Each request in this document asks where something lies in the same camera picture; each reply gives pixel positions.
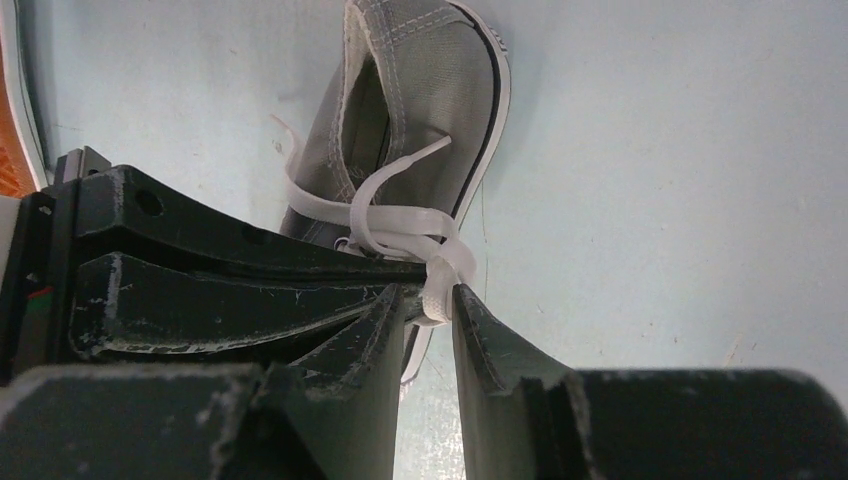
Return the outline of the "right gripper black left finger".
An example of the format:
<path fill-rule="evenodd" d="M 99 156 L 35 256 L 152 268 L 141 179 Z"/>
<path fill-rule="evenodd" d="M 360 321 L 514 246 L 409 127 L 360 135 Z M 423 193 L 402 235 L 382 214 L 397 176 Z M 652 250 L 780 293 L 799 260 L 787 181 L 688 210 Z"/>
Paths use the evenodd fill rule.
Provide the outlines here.
<path fill-rule="evenodd" d="M 292 363 L 39 367 L 1 391 L 5 479 L 388 479 L 403 295 Z"/>

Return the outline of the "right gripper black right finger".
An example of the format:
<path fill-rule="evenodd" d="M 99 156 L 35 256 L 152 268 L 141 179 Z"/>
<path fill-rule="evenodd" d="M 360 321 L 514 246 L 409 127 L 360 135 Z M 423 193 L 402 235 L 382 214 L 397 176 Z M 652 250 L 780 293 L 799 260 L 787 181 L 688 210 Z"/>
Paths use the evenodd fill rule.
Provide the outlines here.
<path fill-rule="evenodd" d="M 796 370 L 575 370 L 453 292 L 470 479 L 843 479 L 847 419 Z"/>

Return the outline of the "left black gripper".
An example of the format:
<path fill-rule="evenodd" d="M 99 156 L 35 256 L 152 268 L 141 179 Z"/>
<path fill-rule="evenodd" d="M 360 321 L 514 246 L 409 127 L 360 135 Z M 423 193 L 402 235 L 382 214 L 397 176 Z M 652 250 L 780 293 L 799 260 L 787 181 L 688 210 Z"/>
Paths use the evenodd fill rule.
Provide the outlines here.
<path fill-rule="evenodd" d="M 69 341 L 86 359 L 218 354 L 294 339 L 354 319 L 385 288 L 184 272 L 275 282 L 424 279 L 420 264 L 291 239 L 135 167 L 111 167 L 89 146 L 74 149 L 58 159 L 58 182 L 17 207 L 1 287 L 3 385 L 61 359 L 73 237 L 91 253 L 109 253 L 77 271 Z"/>

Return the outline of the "grey canvas sneaker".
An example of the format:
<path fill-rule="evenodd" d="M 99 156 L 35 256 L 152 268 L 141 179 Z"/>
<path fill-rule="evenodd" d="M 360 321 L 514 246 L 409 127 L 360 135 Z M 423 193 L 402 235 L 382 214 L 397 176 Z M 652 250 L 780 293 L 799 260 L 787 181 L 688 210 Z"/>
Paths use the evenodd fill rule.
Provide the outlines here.
<path fill-rule="evenodd" d="M 286 165 L 287 237 L 417 263 L 400 382 L 418 375 L 476 260 L 460 226 L 511 95 L 506 47 L 458 1 L 349 1 L 343 55 L 304 149 Z"/>

